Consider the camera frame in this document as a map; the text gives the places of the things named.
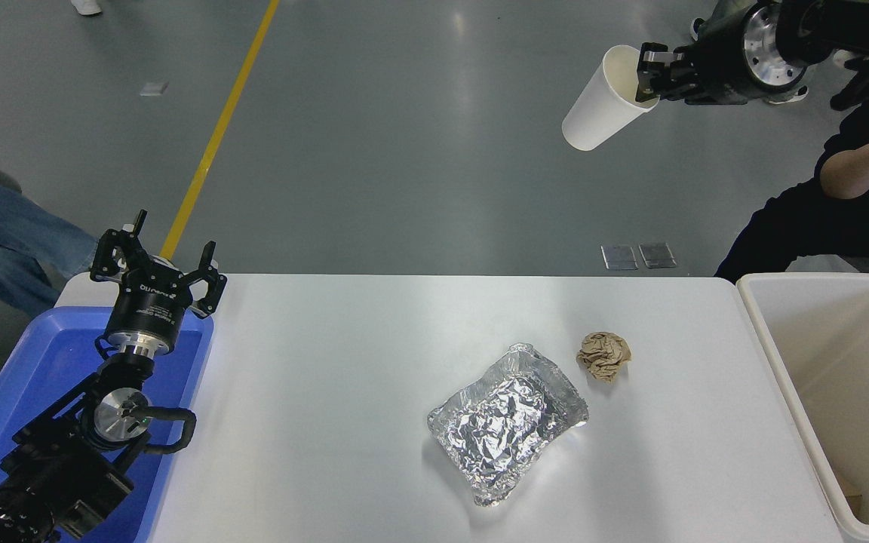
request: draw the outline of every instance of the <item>paper cup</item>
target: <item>paper cup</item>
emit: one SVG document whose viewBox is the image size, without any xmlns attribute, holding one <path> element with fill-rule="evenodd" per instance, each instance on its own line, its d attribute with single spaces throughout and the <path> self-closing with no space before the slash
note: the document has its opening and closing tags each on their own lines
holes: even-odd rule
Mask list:
<svg viewBox="0 0 869 543">
<path fill-rule="evenodd" d="M 576 104 L 562 121 L 562 134 L 579 151 L 592 151 L 601 142 L 652 110 L 658 97 L 635 102 L 639 85 L 639 49 L 616 45 L 603 55 L 603 62 L 585 86 Z"/>
</svg>

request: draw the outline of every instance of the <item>aluminum foil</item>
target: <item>aluminum foil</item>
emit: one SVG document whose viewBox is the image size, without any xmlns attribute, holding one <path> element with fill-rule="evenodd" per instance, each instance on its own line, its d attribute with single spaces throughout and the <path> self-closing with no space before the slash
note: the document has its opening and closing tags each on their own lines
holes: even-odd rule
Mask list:
<svg viewBox="0 0 869 543">
<path fill-rule="evenodd" d="M 428 414 L 428 429 L 468 478 L 477 505 L 506 499 L 556 437 L 589 420 L 575 386 L 527 343 Z"/>
</svg>

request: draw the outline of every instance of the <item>blue plastic tray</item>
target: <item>blue plastic tray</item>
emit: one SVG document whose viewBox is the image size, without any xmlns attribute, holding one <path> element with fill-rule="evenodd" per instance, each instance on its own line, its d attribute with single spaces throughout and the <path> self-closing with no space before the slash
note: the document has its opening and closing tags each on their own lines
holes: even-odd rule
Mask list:
<svg viewBox="0 0 869 543">
<path fill-rule="evenodd" d="M 58 307 L 29 324 L 0 375 L 0 461 L 15 447 L 11 440 L 15 432 L 103 362 L 93 341 L 106 329 L 109 313 L 108 307 Z M 152 404 L 189 408 L 212 335 L 211 319 L 201 321 L 186 313 L 175 350 L 155 359 L 155 373 L 143 385 Z M 179 422 L 154 422 L 149 427 L 151 443 L 173 443 L 180 429 Z M 135 489 L 106 522 L 82 541 L 145 541 L 172 461 L 172 455 L 140 455 L 127 471 Z M 5 473 L 0 470 L 0 482 L 3 480 Z M 65 533 L 63 540 L 73 541 Z"/>
</svg>

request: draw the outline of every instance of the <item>white table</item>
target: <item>white table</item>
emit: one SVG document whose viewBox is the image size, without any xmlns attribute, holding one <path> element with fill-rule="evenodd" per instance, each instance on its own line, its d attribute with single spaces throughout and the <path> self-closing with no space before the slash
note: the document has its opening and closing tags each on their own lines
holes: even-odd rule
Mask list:
<svg viewBox="0 0 869 543">
<path fill-rule="evenodd" d="M 745 315 L 710 278 L 230 275 L 151 541 L 842 541 Z M 599 330 L 613 385 L 575 361 Z M 520 341 L 591 420 L 479 508 L 425 416 Z"/>
</svg>

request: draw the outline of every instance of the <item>crumpled brown paper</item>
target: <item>crumpled brown paper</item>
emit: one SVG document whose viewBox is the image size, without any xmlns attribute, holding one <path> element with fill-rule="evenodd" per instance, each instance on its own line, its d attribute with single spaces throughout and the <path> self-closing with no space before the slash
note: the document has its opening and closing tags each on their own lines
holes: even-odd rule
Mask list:
<svg viewBox="0 0 869 543">
<path fill-rule="evenodd" d="M 576 360 L 585 364 L 594 378 L 613 382 L 622 365 L 632 360 L 632 353 L 622 337 L 610 331 L 597 331 L 582 340 Z"/>
</svg>

